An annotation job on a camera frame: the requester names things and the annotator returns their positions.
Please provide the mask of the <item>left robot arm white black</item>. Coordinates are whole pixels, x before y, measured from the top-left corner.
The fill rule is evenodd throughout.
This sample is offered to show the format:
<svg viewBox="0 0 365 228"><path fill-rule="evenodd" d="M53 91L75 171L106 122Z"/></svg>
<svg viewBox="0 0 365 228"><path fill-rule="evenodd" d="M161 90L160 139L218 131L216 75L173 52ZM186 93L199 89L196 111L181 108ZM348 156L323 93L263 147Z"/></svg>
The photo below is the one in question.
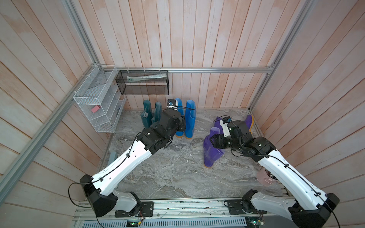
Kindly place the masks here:
<svg viewBox="0 0 365 228"><path fill-rule="evenodd" d="M141 200L134 192L121 192L117 185L140 163L158 150L168 147L176 132L184 131L185 117L177 107L170 106L161 113L158 122L138 133L132 145L114 162L93 176L84 175L82 190L97 218L112 210L124 211L131 216L141 210Z"/></svg>

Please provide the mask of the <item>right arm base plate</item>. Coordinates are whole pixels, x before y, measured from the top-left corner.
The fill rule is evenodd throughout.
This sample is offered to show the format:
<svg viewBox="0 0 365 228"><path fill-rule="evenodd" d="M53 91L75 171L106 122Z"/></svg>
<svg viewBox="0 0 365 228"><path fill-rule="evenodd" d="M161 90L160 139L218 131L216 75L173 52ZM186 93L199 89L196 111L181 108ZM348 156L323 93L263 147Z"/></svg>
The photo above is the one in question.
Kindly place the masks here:
<svg viewBox="0 0 365 228"><path fill-rule="evenodd" d="M245 210L241 199L229 199L223 203L228 209L230 215L252 215L252 214L267 214L266 211L258 211L252 207Z"/></svg>

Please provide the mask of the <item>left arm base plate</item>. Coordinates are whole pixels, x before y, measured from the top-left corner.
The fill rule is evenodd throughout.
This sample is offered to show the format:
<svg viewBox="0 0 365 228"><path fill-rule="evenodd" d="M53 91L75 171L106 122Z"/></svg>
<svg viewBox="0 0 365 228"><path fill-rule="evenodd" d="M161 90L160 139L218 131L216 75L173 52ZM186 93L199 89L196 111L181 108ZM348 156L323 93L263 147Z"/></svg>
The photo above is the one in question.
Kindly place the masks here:
<svg viewBox="0 0 365 228"><path fill-rule="evenodd" d="M116 218L137 218L137 217L152 217L154 211L153 201L139 202L130 212L116 210Z"/></svg>

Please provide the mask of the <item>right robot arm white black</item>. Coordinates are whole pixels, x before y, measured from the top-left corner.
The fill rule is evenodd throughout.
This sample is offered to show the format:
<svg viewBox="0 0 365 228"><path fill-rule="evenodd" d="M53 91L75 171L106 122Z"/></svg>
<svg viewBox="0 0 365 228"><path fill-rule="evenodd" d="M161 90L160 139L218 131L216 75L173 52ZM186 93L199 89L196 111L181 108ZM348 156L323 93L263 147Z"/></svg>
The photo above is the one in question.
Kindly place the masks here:
<svg viewBox="0 0 365 228"><path fill-rule="evenodd" d="M266 211L291 220L299 228L322 228L335 214L339 198L308 181L267 138L254 138L244 121L233 121L229 116L216 118L214 124L219 125L218 132L208 137L213 148L229 149L236 157L252 158L293 195L285 199L249 190L234 209L245 214Z"/></svg>

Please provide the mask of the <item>teal rain boot with paper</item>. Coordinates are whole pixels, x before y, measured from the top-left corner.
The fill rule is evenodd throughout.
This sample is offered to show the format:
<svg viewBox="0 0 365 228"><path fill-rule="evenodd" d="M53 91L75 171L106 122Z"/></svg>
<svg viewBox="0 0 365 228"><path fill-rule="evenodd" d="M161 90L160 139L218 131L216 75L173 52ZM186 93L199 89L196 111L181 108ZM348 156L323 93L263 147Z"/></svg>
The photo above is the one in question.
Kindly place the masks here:
<svg viewBox="0 0 365 228"><path fill-rule="evenodd" d="M144 106L144 110L141 113L140 117L142 119L144 128L149 128L152 125L152 118L153 118L150 100L144 100L143 106Z"/></svg>

